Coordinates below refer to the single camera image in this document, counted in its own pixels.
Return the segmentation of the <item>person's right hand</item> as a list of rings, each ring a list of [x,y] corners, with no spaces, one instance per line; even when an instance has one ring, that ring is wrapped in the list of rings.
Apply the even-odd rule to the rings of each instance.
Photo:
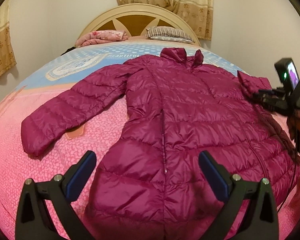
[[[295,139],[295,130],[300,131],[300,119],[295,116],[290,116],[287,118],[287,126],[289,131],[290,140]]]

